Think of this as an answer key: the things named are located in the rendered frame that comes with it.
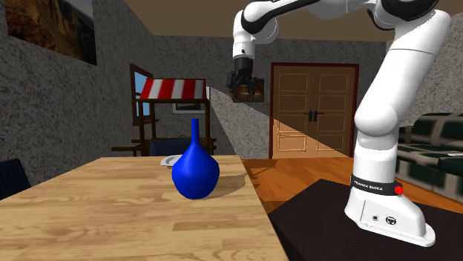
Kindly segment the wooden stall with striped awning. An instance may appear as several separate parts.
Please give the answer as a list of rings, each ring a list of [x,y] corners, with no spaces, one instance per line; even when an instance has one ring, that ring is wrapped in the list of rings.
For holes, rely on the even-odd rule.
[[[184,92],[172,94],[179,87],[192,90],[195,94]],[[204,79],[147,79],[139,99],[136,99],[139,109],[138,138],[131,140],[130,146],[112,147],[112,151],[129,152],[132,156],[169,156],[176,153],[172,143],[189,139],[191,134],[183,128],[189,124],[189,119],[200,120],[200,143],[204,149],[213,154],[215,139],[211,138],[211,105],[208,98],[209,88]],[[204,114],[173,114],[174,103],[204,103]]]

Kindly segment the white plate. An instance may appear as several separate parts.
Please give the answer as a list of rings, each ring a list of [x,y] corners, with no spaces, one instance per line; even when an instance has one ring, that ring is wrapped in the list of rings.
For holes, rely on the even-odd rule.
[[[166,158],[161,160],[160,165],[172,167],[181,158],[181,156],[182,154],[167,156]]]

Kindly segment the green and white sofa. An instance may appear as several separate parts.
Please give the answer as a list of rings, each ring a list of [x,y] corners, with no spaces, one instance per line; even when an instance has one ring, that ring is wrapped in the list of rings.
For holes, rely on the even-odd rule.
[[[400,127],[395,176],[463,203],[463,113],[426,113]]]

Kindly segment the window with brown frame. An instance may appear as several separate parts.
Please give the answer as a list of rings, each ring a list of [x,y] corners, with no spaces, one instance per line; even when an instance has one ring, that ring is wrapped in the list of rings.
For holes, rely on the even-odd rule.
[[[140,98],[146,80],[152,76],[147,70],[135,64],[130,64],[132,124],[134,126],[139,124],[139,109],[136,99]]]

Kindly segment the dark robot stand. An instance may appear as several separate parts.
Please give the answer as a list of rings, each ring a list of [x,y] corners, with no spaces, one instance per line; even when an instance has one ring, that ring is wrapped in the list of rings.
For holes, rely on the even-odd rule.
[[[319,179],[269,214],[289,261],[463,261],[463,214],[420,205],[436,232],[425,248],[359,228],[344,213],[348,194]]]

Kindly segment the white framed wall picture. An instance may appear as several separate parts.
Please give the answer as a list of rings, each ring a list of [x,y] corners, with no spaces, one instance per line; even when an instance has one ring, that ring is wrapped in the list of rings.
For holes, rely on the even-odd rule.
[[[180,97],[182,96],[182,94],[186,92],[187,94],[195,94],[197,91],[195,89],[192,89],[192,90],[188,90],[188,89],[185,89],[183,88],[182,90],[180,90],[179,87],[175,87],[173,89],[173,95],[174,94],[179,94]],[[185,113],[192,113],[192,114],[204,114],[205,112],[205,104],[204,103],[197,103],[197,104],[193,104],[193,103],[174,103],[172,105],[172,109],[173,109],[173,114],[185,114]]]

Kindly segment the brown double door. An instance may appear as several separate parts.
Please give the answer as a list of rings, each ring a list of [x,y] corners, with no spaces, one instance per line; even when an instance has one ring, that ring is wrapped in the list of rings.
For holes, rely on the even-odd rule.
[[[352,156],[358,69],[357,64],[272,64],[270,159]]]

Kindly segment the large landscape wall picture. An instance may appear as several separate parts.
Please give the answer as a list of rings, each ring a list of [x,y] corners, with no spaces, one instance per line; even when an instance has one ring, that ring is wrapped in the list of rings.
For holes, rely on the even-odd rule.
[[[93,0],[4,0],[10,36],[97,64]]]

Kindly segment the blue round vase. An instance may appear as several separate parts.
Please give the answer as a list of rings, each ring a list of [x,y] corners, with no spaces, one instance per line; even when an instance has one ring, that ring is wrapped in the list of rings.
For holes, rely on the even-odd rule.
[[[188,199],[205,198],[217,185],[220,167],[200,143],[199,119],[191,120],[191,143],[173,165],[171,176],[177,191]]]

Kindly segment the small brown wall picture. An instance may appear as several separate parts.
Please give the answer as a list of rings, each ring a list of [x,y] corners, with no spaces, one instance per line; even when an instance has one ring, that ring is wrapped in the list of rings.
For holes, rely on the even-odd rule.
[[[232,97],[233,102],[263,102],[264,79],[257,79],[251,85],[238,85]]]

